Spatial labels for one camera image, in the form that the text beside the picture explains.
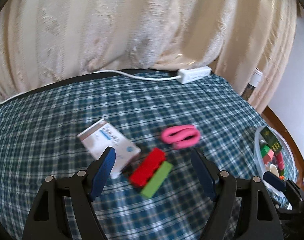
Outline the dark green tea box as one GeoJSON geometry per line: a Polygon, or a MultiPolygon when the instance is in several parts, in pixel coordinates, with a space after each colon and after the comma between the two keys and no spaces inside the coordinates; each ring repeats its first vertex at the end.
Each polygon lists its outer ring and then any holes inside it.
{"type": "Polygon", "coordinates": [[[275,134],[267,127],[265,126],[261,131],[260,135],[267,143],[268,147],[275,153],[278,154],[282,150],[282,146],[280,142],[278,141],[275,134]]]}

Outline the cream curtain right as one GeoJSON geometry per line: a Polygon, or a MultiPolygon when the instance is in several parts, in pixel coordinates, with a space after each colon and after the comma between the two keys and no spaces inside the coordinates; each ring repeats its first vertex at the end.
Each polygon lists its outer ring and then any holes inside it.
{"type": "Polygon", "coordinates": [[[214,72],[242,94],[255,70],[260,70],[262,78],[248,99],[259,113],[273,97],[287,66],[296,19],[296,0],[236,0],[214,72]]]}

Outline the white tower heater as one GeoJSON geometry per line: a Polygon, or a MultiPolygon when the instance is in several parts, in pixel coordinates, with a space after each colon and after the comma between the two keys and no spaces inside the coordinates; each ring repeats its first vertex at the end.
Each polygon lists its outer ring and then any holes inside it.
{"type": "Polygon", "coordinates": [[[253,93],[255,88],[258,86],[258,84],[261,81],[262,76],[263,76],[263,73],[258,68],[256,68],[254,70],[254,73],[253,73],[249,83],[245,87],[245,90],[243,91],[243,94],[241,95],[241,97],[245,101],[247,101],[249,99],[249,97],[251,96],[251,94],[253,93]]]}

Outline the red toy brick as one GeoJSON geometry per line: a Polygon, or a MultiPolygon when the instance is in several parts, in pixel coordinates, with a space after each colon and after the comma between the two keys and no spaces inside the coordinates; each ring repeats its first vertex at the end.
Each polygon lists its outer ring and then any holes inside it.
{"type": "Polygon", "coordinates": [[[144,187],[164,161],[166,161],[166,154],[154,148],[129,176],[130,183],[134,187],[144,187]]]}

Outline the blue plaid tablecloth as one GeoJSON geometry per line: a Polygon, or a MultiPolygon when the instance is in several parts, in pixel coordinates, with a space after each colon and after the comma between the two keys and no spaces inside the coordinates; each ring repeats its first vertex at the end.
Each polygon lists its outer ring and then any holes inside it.
{"type": "Polygon", "coordinates": [[[151,199],[143,198],[127,174],[109,179],[93,204],[109,239],[197,239],[213,208],[190,161],[160,133],[193,124],[199,147],[221,170],[250,179],[257,175],[254,136],[262,117],[221,77],[210,75],[181,85],[124,76],[72,83],[14,99],[0,106],[0,222],[21,239],[33,200],[48,175],[70,177],[92,156],[78,135],[100,119],[136,144],[144,158],[163,150],[173,168],[151,199]]]}

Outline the white medicine box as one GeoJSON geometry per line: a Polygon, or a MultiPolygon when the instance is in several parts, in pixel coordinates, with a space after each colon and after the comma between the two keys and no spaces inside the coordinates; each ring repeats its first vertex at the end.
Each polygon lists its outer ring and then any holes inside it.
{"type": "Polygon", "coordinates": [[[110,173],[113,179],[118,178],[123,169],[141,152],[139,147],[105,119],[100,119],[77,137],[95,160],[101,157],[107,147],[115,149],[115,164],[110,173]]]}

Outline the cream patterned curtain left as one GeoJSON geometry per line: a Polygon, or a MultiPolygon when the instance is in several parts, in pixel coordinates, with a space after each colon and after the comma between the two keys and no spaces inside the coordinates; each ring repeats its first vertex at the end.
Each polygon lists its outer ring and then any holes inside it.
{"type": "Polygon", "coordinates": [[[8,0],[0,101],[103,69],[198,68],[220,54],[237,0],[8,0]]]}

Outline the clear plastic bowl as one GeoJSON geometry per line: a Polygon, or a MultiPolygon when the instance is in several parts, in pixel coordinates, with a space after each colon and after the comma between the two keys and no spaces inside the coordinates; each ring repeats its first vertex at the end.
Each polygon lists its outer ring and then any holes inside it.
{"type": "MultiPolygon", "coordinates": [[[[283,138],[283,136],[277,132],[275,129],[269,126],[259,126],[254,135],[254,156],[255,156],[255,165],[258,170],[260,178],[263,180],[263,175],[265,172],[270,171],[276,176],[284,176],[284,179],[290,179],[293,182],[297,180],[297,169],[295,166],[294,157],[292,155],[292,151],[287,143],[287,141],[283,138]],[[281,171],[279,169],[279,163],[281,161],[277,160],[275,155],[272,155],[273,150],[268,143],[261,135],[261,130],[264,128],[268,128],[273,135],[275,135],[279,144],[281,145],[281,154],[283,158],[283,164],[281,165],[284,169],[281,171]]],[[[264,181],[264,185],[266,188],[274,195],[281,198],[285,198],[283,192],[277,190],[272,185],[268,184],[264,181]]]]}

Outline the pink foam roller straight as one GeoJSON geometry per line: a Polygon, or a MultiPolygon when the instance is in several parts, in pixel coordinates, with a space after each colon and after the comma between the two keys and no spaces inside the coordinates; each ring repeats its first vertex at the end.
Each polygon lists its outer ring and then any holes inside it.
{"type": "Polygon", "coordinates": [[[276,161],[277,161],[278,169],[280,171],[284,170],[285,169],[285,163],[284,163],[284,160],[283,160],[282,152],[276,153],[275,158],[276,158],[276,161]]]}

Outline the white power strip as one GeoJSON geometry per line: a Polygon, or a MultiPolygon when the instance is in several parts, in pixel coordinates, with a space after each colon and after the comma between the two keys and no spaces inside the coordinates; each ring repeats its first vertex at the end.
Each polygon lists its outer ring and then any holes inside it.
{"type": "Polygon", "coordinates": [[[208,66],[196,68],[196,69],[179,69],[177,75],[179,78],[177,81],[183,85],[202,79],[209,76],[212,70],[208,66]]]}

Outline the plain green toy brick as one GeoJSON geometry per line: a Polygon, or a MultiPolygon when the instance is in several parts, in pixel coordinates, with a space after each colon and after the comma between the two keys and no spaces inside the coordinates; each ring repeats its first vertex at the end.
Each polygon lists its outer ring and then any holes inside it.
{"type": "Polygon", "coordinates": [[[140,195],[148,199],[152,198],[160,186],[163,184],[172,168],[173,165],[171,163],[164,161],[152,176],[152,178],[145,185],[145,187],[142,189],[140,195]]]}

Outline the pink and green block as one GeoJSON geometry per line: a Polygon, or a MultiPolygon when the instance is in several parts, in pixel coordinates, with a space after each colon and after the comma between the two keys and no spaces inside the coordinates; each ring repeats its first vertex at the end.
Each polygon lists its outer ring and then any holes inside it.
{"type": "Polygon", "coordinates": [[[261,148],[261,156],[263,159],[264,164],[266,165],[267,163],[271,162],[273,157],[274,157],[274,152],[272,149],[268,147],[268,145],[264,145],[261,148]]]}

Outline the white ceramic cup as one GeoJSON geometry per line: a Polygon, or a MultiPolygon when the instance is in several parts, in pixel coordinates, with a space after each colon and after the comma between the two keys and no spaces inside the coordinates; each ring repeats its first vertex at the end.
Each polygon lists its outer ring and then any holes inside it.
{"type": "Polygon", "coordinates": [[[270,165],[267,167],[267,170],[268,170],[269,172],[271,172],[272,174],[274,174],[275,176],[279,177],[278,168],[277,168],[274,164],[270,164],[270,165]]]}

